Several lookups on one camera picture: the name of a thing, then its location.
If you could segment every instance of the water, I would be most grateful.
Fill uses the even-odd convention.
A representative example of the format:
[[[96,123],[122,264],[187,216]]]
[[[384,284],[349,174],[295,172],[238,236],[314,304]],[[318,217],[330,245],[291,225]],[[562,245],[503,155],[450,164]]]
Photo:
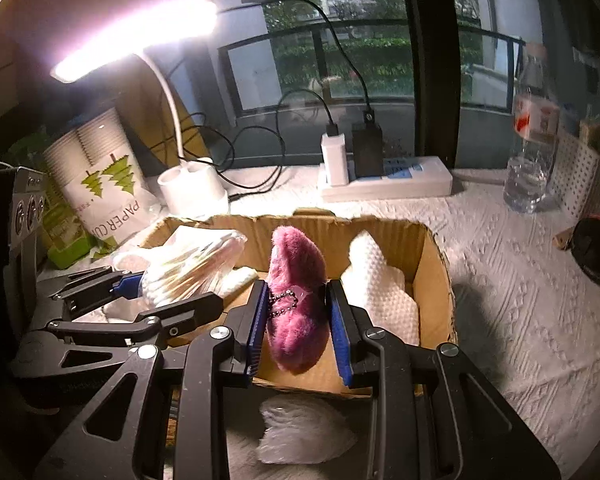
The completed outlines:
[[[504,202],[513,211],[531,214],[544,198],[549,170],[542,160],[529,160],[524,155],[514,156],[507,163]]]

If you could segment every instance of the pink fur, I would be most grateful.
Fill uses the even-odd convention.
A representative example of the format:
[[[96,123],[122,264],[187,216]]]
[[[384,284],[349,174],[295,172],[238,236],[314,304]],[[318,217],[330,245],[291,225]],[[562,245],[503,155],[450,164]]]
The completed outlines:
[[[274,361],[282,369],[304,372],[318,362],[329,338],[324,300],[318,294],[326,282],[322,253],[295,227],[273,231],[273,250],[267,285],[273,295],[297,285],[311,292],[291,312],[269,319],[267,339]],[[286,297],[273,304],[280,310],[293,304]]]

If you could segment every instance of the white charger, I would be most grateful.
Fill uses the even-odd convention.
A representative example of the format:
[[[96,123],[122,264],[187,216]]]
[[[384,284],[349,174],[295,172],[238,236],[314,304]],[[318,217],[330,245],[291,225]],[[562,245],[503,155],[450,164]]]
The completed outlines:
[[[338,133],[337,124],[327,124],[327,132],[322,134],[320,146],[327,182],[330,186],[346,186],[349,183],[347,150],[344,134]]]

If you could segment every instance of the power strip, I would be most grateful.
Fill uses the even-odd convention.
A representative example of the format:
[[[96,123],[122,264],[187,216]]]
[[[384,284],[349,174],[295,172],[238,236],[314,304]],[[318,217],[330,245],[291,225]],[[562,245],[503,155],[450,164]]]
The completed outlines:
[[[385,176],[356,178],[353,162],[349,162],[346,186],[330,186],[324,164],[318,174],[318,192],[324,202],[352,202],[355,200],[387,200],[392,198],[425,198],[451,194],[453,177],[436,156],[386,158]]]

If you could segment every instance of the white towel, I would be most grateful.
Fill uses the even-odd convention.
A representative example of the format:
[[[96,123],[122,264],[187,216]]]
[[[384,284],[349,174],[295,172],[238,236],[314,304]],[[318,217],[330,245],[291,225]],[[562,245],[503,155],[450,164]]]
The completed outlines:
[[[366,231],[349,246],[351,265],[340,279],[347,301],[364,308],[374,326],[382,327],[411,345],[420,344],[418,305],[404,291],[404,275],[389,267],[382,251]]]

